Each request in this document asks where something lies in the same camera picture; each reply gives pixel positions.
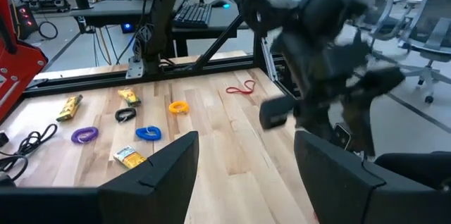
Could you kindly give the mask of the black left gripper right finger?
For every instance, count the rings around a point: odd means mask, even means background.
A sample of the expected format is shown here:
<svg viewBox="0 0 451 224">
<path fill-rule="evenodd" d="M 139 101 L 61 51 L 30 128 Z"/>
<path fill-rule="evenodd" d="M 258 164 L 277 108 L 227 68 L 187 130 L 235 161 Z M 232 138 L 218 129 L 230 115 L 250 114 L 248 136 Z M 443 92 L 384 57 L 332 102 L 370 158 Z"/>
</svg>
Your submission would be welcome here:
<svg viewBox="0 0 451 224">
<path fill-rule="evenodd" d="M 320 223 L 435 222 L 435 192 L 306 132 L 295 134 L 295 157 Z"/>
</svg>

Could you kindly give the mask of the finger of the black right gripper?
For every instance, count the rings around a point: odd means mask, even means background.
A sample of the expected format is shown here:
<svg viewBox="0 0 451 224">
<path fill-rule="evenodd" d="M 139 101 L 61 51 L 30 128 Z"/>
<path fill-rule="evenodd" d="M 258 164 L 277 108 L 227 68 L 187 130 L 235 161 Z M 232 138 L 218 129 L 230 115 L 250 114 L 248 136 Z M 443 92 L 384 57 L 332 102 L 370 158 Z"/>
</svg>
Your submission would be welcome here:
<svg viewBox="0 0 451 224">
<path fill-rule="evenodd" d="M 343 102 L 343 118 L 352 134 L 351 148 L 353 151 L 365 151 L 368 156 L 376 155 L 370 119 L 372 99 L 369 94 L 359 93 Z"/>
<path fill-rule="evenodd" d="M 335 139 L 328 112 L 330 104 L 315 104 L 305 100 L 298 103 L 297 127 L 321 139 Z"/>
</svg>

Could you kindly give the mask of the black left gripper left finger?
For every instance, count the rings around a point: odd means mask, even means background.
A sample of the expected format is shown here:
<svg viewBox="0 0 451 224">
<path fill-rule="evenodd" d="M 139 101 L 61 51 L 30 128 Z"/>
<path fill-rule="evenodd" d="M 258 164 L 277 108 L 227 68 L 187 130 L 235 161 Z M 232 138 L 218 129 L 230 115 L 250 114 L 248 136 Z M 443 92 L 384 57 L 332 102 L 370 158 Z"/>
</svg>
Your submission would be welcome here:
<svg viewBox="0 0 451 224">
<path fill-rule="evenodd" d="M 183 223 L 197 177 L 199 133 L 190 131 L 99 187 L 100 223 Z"/>
</svg>

